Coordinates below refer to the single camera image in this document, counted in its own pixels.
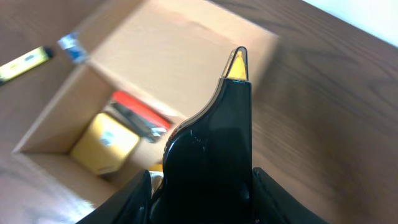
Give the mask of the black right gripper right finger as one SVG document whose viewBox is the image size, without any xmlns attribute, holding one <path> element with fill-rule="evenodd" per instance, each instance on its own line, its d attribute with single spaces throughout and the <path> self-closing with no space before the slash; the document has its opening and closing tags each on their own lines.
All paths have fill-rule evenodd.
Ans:
<svg viewBox="0 0 398 224">
<path fill-rule="evenodd" d="M 252 169 L 252 178 L 256 223 L 326 224 L 260 167 Z"/>
</svg>

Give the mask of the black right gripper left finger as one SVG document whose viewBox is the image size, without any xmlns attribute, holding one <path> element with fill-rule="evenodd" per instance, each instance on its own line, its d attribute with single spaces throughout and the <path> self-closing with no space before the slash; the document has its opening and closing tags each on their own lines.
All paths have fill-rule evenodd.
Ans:
<svg viewBox="0 0 398 224">
<path fill-rule="evenodd" d="M 76 224 L 145 224 L 151 197 L 150 173 L 142 170 Z"/>
</svg>

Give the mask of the yellow tape roll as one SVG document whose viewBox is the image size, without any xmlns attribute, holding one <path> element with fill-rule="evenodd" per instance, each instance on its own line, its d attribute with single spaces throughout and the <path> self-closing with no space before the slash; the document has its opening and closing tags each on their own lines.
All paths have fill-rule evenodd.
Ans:
<svg viewBox="0 0 398 224">
<path fill-rule="evenodd" d="M 163 165 L 162 164 L 154 164 L 148 168 L 151 172 L 163 172 Z"/>
</svg>

